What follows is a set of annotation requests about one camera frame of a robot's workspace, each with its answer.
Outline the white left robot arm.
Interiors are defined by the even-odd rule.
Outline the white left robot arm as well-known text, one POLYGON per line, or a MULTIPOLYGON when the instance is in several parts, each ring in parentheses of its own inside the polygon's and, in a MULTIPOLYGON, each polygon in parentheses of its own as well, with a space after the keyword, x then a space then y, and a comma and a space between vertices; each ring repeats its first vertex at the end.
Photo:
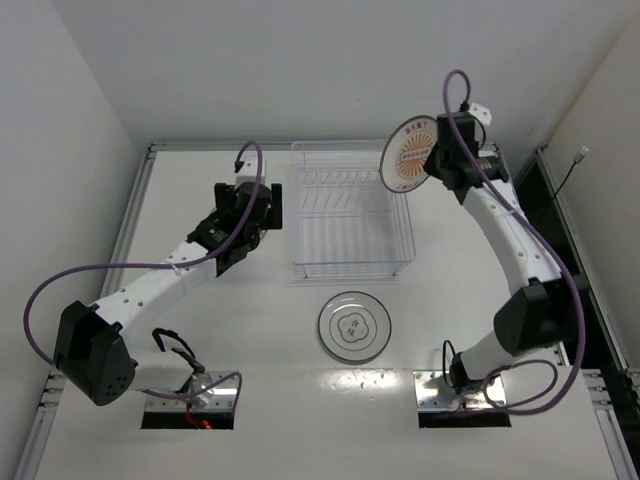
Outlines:
POLYGON ((95 405, 125 392, 187 398, 206 369, 186 347, 135 352, 135 338, 175 302, 219 278, 255 250, 264 231, 283 226, 283 188, 245 182, 214 187, 216 209, 159 267, 91 305, 67 306, 58 327, 54 366, 95 405))

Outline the orange sunburst plate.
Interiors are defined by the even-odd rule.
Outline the orange sunburst plate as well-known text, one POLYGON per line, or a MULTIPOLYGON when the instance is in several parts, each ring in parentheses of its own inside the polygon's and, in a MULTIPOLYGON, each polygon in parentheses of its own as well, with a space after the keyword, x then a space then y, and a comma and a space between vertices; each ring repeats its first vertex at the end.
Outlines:
POLYGON ((428 178, 424 167, 437 143, 437 123, 428 115, 404 121, 383 148, 379 174, 382 184, 392 193, 408 193, 428 178))

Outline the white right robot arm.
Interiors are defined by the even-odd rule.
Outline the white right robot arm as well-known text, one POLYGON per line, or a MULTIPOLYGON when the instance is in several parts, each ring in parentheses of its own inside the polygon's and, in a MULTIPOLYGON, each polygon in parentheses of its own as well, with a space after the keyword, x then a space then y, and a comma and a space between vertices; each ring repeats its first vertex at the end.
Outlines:
POLYGON ((448 381, 456 394, 478 391, 523 356, 575 339, 583 358, 586 280, 574 276, 520 208, 509 174, 497 156, 480 157, 475 118, 467 112, 436 119, 437 142, 425 172, 451 191, 476 221, 496 255, 510 298, 493 328, 454 355, 448 381))

